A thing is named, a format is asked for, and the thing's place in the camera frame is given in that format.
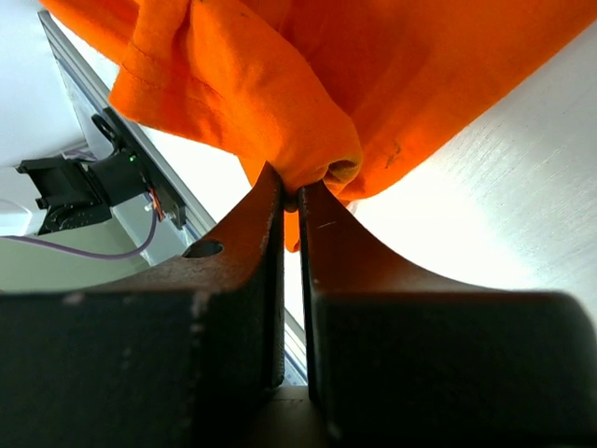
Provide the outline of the orange t shirt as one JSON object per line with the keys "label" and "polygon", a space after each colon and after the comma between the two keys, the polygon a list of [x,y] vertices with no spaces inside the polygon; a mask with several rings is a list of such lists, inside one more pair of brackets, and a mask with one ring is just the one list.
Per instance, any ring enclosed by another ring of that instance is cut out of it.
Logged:
{"label": "orange t shirt", "polygon": [[48,1],[127,119],[343,204],[393,186],[595,22],[592,1]]}

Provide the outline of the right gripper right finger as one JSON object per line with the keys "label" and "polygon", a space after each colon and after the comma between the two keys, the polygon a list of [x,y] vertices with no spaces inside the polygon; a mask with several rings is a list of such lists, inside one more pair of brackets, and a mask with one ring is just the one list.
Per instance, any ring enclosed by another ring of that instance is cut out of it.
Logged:
{"label": "right gripper right finger", "polygon": [[592,447],[596,334],[561,292],[414,264],[317,183],[298,196],[309,388],[334,447]]}

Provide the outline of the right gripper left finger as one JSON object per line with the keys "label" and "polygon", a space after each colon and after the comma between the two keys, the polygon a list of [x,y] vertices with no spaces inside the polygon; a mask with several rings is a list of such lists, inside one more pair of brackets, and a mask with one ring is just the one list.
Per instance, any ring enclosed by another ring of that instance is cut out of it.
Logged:
{"label": "right gripper left finger", "polygon": [[5,447],[231,447],[284,377],[282,186],[184,254],[82,290],[1,298]]}

